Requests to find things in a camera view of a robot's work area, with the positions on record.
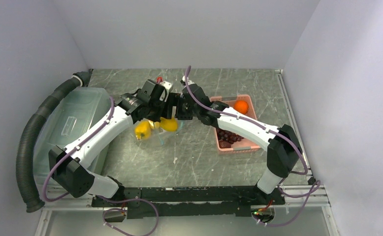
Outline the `yellow lemon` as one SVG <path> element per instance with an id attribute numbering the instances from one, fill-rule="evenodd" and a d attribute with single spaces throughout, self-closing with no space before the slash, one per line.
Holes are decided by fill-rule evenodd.
<path id="1" fill-rule="evenodd" d="M 174 118 L 161 118 L 160 127 L 167 132 L 176 132 L 178 130 L 178 122 Z"/>

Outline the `clear zip top bag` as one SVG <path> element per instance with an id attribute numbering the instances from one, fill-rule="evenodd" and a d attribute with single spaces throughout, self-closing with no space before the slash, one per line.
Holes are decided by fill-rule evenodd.
<path id="1" fill-rule="evenodd" d="M 176 132 L 167 132 L 160 127 L 159 129 L 152 130 L 150 138 L 147 140 L 143 140 L 143 141 L 151 141 L 151 140 L 154 141 L 154 140 L 156 140 L 161 145 L 164 145 L 166 139 L 168 139 L 170 136 L 174 136 L 174 135 L 178 134 L 180 132 L 180 130 L 183 128 L 184 122 L 179 121 L 179 120 L 177 120 L 177 122 L 178 122 L 178 130 Z"/>

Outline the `yellow bell pepper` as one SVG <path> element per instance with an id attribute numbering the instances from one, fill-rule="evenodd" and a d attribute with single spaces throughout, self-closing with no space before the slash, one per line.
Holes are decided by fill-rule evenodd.
<path id="1" fill-rule="evenodd" d="M 148 121 L 141 121 L 134 129 L 135 136 L 138 141 L 147 140 L 150 138 L 152 129 Z"/>

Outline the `dark red grape bunch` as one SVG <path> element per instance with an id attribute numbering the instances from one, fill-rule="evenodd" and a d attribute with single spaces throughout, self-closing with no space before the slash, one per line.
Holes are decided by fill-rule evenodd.
<path id="1" fill-rule="evenodd" d="M 235 134 L 233 132 L 223 130 L 223 129 L 216 129 L 216 135 L 218 141 L 225 141 L 230 144 L 234 144 L 236 142 L 242 141 L 244 138 L 238 134 Z"/>

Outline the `dark red date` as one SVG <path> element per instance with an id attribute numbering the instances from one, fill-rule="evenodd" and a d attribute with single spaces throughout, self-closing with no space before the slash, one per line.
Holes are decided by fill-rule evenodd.
<path id="1" fill-rule="evenodd" d="M 219 148 L 220 149 L 231 148 L 231 144 L 227 141 L 220 140 L 219 141 Z"/>

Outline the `orange fruit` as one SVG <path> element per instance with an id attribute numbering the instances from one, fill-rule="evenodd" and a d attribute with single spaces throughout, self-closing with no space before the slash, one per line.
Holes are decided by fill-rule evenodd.
<path id="1" fill-rule="evenodd" d="M 237 100 L 234 105 L 233 105 L 233 108 L 238 111 L 239 113 L 241 114 L 246 114 L 249 110 L 249 105 L 246 101 L 244 100 Z"/>

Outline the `yellow mango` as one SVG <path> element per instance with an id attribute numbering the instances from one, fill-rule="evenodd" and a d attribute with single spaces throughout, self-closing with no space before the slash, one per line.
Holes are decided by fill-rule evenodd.
<path id="1" fill-rule="evenodd" d="M 150 127 L 151 127 L 152 130 L 156 130 L 156 129 L 160 128 L 160 123 L 159 122 L 154 122 L 154 121 L 151 121 L 151 120 L 149 120 L 148 122 L 149 122 Z"/>

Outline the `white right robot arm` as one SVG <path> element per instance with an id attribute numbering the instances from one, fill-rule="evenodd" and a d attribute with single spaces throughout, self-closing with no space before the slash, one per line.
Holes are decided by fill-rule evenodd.
<path id="1" fill-rule="evenodd" d="M 273 198 L 273 191 L 283 179 L 294 173 L 293 168 L 298 161 L 305 165 L 300 142 L 291 126 L 269 125 L 240 113 L 224 102 L 212 101 L 196 84 L 185 86 L 173 98 L 177 112 L 183 112 L 185 119 L 196 117 L 207 126 L 230 131 L 265 150 L 266 170 L 254 190 L 258 203 L 266 204 Z"/>

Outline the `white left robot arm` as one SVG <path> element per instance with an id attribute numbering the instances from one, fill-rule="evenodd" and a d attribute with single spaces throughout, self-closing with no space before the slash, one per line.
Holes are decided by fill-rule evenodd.
<path id="1" fill-rule="evenodd" d="M 100 195 L 113 207 L 124 200 L 122 184 L 112 177 L 89 171 L 89 167 L 120 133 L 143 119 L 159 121 L 173 85 L 147 80 L 136 93 L 125 93 L 111 99 L 110 110 L 92 128 L 64 148 L 49 151 L 52 178 L 67 194 L 79 198 Z"/>

